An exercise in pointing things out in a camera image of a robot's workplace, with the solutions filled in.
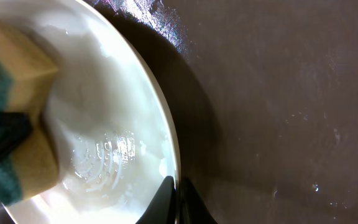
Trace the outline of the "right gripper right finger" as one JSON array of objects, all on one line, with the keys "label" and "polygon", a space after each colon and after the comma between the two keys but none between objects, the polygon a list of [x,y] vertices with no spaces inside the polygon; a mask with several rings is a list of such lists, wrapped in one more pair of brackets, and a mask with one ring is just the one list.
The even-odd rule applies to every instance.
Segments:
[{"label": "right gripper right finger", "polygon": [[180,224],[218,224],[187,177],[181,180]]}]

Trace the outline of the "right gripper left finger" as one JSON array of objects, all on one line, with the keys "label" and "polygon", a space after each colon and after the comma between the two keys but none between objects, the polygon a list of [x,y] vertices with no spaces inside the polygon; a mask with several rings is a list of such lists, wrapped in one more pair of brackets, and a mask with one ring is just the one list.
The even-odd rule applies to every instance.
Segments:
[{"label": "right gripper left finger", "polygon": [[176,214],[174,179],[172,176],[167,176],[136,224],[174,224]]}]

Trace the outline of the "green yellow sponge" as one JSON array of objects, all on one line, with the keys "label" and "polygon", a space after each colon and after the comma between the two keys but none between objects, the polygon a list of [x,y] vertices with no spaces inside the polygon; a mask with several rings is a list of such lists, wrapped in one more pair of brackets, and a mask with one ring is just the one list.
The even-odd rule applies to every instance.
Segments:
[{"label": "green yellow sponge", "polygon": [[23,113],[31,133],[0,161],[0,202],[33,197],[58,181],[57,158],[40,117],[58,73],[53,60],[30,38],[0,21],[0,112]]}]

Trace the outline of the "white plate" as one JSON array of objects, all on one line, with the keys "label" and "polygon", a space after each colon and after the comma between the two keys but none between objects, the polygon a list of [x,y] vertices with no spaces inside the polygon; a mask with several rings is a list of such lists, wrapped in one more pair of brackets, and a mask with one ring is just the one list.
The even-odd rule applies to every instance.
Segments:
[{"label": "white plate", "polygon": [[83,1],[0,0],[0,20],[60,68],[44,109],[60,181],[6,212],[16,223],[137,222],[164,178],[180,173],[172,117],[148,65]]}]

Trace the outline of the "large dark serving tray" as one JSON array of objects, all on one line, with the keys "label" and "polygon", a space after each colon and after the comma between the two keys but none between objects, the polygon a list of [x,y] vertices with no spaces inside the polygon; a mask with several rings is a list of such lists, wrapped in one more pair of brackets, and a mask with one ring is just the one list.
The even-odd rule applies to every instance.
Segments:
[{"label": "large dark serving tray", "polygon": [[91,1],[154,73],[217,223],[358,223],[358,1]]}]

